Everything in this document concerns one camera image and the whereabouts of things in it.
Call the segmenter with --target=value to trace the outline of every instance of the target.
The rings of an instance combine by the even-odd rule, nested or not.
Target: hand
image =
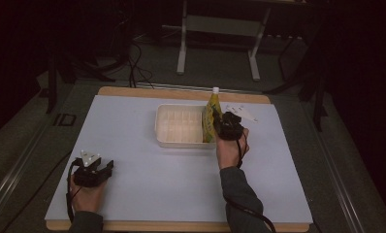
[[[241,145],[241,157],[243,157],[250,147],[247,144],[248,129],[244,128],[243,134],[239,139]],[[218,137],[216,133],[216,154],[220,170],[227,167],[236,167],[240,161],[239,149],[236,141],[225,141]]]
[[[75,185],[74,177],[75,175],[72,175],[70,181],[70,195],[73,198],[73,208],[76,212],[87,211],[97,213],[102,204],[103,192],[108,181],[100,183],[97,187],[82,187]]]

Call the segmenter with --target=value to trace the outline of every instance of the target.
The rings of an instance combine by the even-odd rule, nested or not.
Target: bottle cap
[[[218,92],[219,92],[219,88],[218,88],[217,86],[215,86],[215,87],[213,88],[213,93],[214,93],[214,94],[218,94]]]

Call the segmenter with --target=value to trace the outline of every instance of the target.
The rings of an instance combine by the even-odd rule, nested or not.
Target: bottle
[[[218,99],[219,88],[214,87],[211,97],[202,113],[202,128],[203,128],[203,142],[204,143],[214,143],[215,142],[215,131],[213,127],[213,112],[222,115],[220,102]]]

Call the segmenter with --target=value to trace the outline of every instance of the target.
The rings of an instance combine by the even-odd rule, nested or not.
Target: plastic container
[[[155,123],[160,147],[214,149],[215,143],[203,143],[202,112],[205,107],[160,105]]]

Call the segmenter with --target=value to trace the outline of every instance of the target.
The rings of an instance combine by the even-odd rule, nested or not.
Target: sleeve
[[[263,213],[263,204],[247,183],[244,171],[237,167],[224,168],[220,170],[220,179],[225,198],[251,211]],[[271,232],[263,220],[229,204],[226,204],[226,217],[232,233]]]
[[[69,233],[102,233],[103,217],[92,212],[76,212]]]

